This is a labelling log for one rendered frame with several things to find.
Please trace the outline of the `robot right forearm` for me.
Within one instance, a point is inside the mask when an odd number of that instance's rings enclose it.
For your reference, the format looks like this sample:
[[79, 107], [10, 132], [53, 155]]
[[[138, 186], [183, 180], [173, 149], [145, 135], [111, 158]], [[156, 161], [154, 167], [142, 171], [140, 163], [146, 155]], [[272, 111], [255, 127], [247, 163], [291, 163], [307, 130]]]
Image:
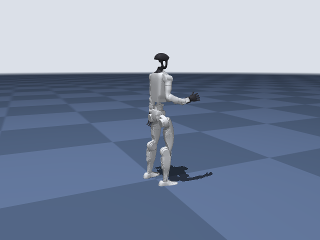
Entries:
[[180, 104], [181, 104], [181, 105], [184, 105], [184, 104], [190, 102], [189, 97], [187, 97], [187, 98], [178, 98], [177, 96], [174, 96], [174, 95], [172, 95], [172, 94], [170, 94], [170, 95], [168, 96], [168, 99], [169, 99], [170, 101], [172, 101], [174, 104], [179, 104], [179, 105], [180, 105]]

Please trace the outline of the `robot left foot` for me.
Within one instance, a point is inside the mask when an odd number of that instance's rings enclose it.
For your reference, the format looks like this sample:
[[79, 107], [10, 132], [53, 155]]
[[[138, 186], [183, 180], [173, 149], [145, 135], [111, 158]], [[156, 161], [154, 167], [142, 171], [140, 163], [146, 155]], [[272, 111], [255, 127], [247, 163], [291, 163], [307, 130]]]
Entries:
[[[151, 171], [150, 171], [151, 172]], [[150, 172], [145, 172], [144, 175], [143, 175], [143, 178], [144, 179], [148, 179], [148, 178], [151, 178], [151, 177], [156, 177], [156, 176], [159, 176], [160, 173], [159, 172], [153, 172], [150, 173]], [[150, 174], [149, 174], [150, 173]]]

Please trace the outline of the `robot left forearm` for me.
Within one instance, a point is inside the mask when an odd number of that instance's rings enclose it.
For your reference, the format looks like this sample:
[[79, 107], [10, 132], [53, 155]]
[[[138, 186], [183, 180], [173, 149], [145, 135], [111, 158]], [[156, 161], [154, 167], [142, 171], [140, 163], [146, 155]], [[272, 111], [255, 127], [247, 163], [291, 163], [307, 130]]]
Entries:
[[155, 108], [155, 102], [154, 101], [152, 101], [152, 98], [151, 98], [151, 96], [149, 97], [149, 113], [151, 113], [152, 112], [152, 109], [154, 109]]

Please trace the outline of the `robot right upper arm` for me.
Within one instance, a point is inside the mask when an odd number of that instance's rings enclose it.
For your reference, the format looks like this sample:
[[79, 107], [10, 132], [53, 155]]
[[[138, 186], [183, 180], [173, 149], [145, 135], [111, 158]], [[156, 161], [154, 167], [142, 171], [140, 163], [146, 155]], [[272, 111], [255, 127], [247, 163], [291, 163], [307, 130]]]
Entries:
[[165, 100], [167, 102], [171, 102], [169, 100], [169, 95], [171, 95], [171, 91], [172, 91], [173, 77], [168, 74], [163, 74], [163, 82], [164, 82], [164, 86], [165, 86]]

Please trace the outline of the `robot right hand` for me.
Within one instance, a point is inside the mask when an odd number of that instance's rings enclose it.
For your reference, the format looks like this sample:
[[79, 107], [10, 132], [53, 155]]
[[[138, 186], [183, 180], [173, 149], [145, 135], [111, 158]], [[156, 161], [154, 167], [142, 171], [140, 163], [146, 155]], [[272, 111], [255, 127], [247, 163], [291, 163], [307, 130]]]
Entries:
[[200, 99], [199, 99], [200, 97], [199, 97], [199, 95], [197, 95], [197, 94], [198, 94], [198, 93], [194, 94], [194, 91], [193, 91], [190, 96], [185, 97], [185, 99], [186, 99], [186, 98], [189, 98], [189, 100], [190, 100], [190, 102], [187, 102], [186, 104], [191, 103], [191, 102], [200, 101]]

